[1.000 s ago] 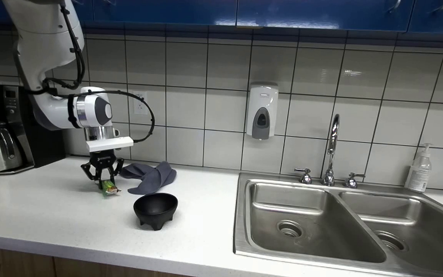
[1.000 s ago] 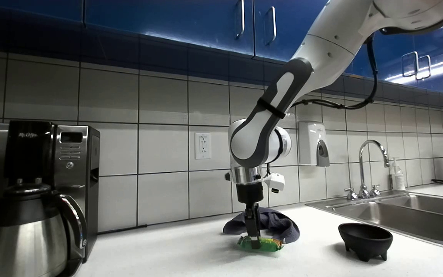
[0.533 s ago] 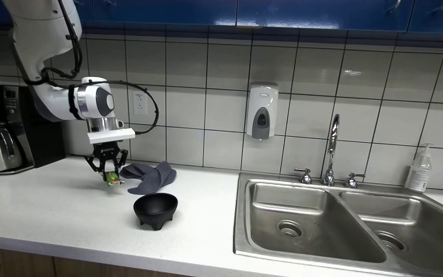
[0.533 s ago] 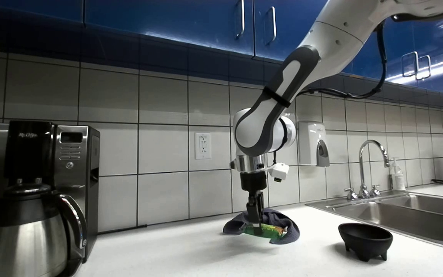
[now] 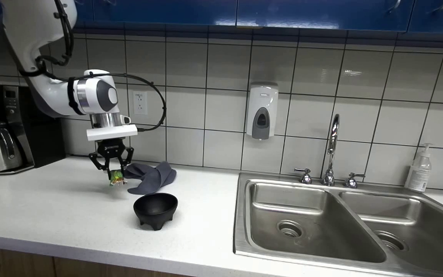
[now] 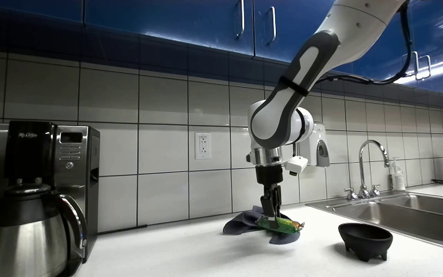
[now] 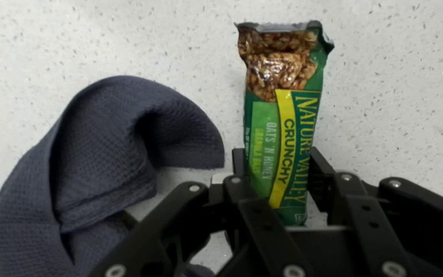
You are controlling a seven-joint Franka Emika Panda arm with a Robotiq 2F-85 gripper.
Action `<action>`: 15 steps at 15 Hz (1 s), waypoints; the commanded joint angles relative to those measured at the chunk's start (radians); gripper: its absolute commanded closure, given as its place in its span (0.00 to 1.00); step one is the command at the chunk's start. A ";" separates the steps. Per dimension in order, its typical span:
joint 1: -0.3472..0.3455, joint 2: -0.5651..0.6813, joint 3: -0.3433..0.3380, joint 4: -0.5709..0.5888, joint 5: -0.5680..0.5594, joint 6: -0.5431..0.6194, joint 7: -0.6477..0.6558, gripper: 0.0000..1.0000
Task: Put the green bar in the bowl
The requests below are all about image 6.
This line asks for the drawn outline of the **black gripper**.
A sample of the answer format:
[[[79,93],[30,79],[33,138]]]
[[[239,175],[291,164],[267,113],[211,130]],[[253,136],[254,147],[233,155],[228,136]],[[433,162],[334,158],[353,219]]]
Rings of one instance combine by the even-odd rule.
[[[257,165],[257,182],[264,185],[264,195],[260,196],[264,213],[274,216],[280,215],[282,205],[282,185],[284,167],[280,164]]]

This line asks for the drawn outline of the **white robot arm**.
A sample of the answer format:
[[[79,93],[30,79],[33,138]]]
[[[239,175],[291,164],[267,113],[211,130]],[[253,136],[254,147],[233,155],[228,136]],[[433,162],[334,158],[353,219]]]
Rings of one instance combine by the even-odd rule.
[[[284,144],[308,138],[311,113],[300,105],[314,84],[331,69],[362,58],[400,12],[408,18],[410,0],[334,0],[317,30],[299,49],[273,92],[250,107],[250,161],[256,165],[264,213],[280,215]]]

